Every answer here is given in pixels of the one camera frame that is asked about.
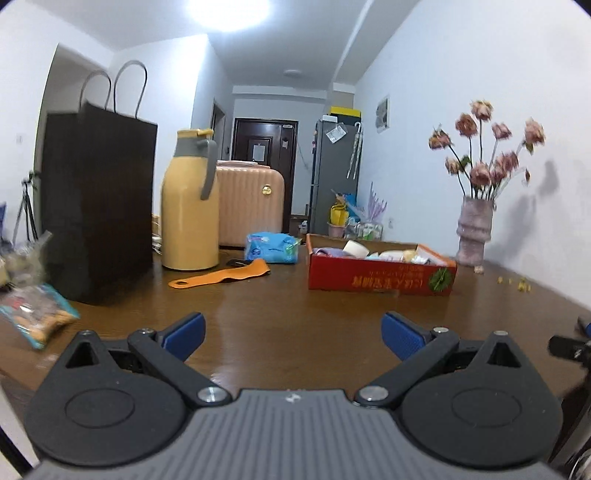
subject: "pink pot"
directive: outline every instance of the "pink pot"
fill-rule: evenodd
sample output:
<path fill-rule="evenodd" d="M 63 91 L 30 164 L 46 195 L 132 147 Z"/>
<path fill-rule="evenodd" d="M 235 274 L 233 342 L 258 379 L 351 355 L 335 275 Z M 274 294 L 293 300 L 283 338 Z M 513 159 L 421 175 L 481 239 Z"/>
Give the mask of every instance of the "pink pot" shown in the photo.
<path fill-rule="evenodd" d="M 457 222 L 457 234 L 460 236 L 460 249 L 457 252 L 459 264 L 470 267 L 482 265 L 484 245 L 491 239 L 493 212 L 491 200 L 464 197 Z"/>

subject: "wall picture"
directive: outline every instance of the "wall picture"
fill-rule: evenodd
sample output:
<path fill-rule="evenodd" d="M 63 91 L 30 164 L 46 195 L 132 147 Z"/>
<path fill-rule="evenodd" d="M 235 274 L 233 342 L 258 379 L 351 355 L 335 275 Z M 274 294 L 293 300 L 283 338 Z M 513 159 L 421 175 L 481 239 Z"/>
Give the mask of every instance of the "wall picture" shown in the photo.
<path fill-rule="evenodd" d="M 390 95 L 378 104 L 375 111 L 375 127 L 378 133 L 390 128 Z"/>

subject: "paper notice on door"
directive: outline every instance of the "paper notice on door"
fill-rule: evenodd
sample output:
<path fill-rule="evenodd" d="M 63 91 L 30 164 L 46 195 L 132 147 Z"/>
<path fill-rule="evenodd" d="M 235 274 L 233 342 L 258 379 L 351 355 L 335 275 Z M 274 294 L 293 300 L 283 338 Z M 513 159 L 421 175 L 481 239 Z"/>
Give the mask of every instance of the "paper notice on door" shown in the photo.
<path fill-rule="evenodd" d="M 265 145 L 253 145 L 252 160 L 259 163 L 265 163 Z"/>
<path fill-rule="evenodd" d="M 332 143 L 337 143 L 341 138 L 343 138 L 347 134 L 347 130 L 345 130 L 342 126 L 337 125 L 335 129 L 331 130 L 326 134 L 329 140 Z"/>

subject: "ceiling light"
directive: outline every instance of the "ceiling light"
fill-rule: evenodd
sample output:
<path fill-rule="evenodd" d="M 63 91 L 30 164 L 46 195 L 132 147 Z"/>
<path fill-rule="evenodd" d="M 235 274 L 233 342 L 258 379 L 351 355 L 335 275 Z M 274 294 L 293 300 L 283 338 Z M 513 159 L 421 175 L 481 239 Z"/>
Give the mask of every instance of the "ceiling light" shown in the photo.
<path fill-rule="evenodd" d="M 263 22 L 269 0 L 189 0 L 189 11 L 208 31 L 234 32 Z"/>
<path fill-rule="evenodd" d="M 301 70 L 289 69 L 289 70 L 284 71 L 283 75 L 285 75 L 286 77 L 298 79 L 301 77 Z"/>

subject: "dark wooden door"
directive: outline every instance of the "dark wooden door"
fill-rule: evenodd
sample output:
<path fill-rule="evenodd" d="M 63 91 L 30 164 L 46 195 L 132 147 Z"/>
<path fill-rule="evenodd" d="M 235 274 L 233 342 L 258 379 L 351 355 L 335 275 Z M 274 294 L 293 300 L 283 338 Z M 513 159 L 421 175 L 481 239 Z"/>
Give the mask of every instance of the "dark wooden door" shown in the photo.
<path fill-rule="evenodd" d="M 296 167 L 298 122 L 236 118 L 232 160 L 255 161 L 277 170 L 285 181 L 283 232 L 288 233 Z"/>

